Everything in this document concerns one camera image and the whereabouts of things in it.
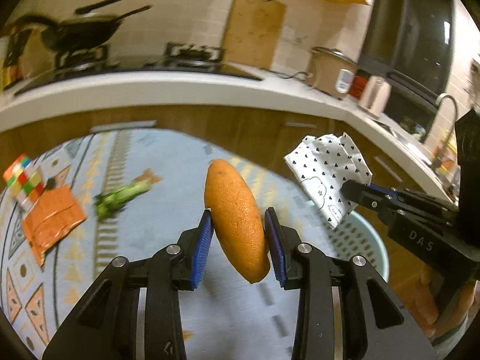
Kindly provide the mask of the person hand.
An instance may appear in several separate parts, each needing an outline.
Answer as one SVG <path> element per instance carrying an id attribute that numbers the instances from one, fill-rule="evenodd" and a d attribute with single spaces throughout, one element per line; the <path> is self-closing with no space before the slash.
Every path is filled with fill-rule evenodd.
<path id="1" fill-rule="evenodd" d="M 407 308 L 427 338 L 437 339 L 458 328 L 473 306 L 477 281 L 468 280 L 461 287 L 446 279 L 437 282 L 436 272 L 425 264 L 414 283 Z"/>

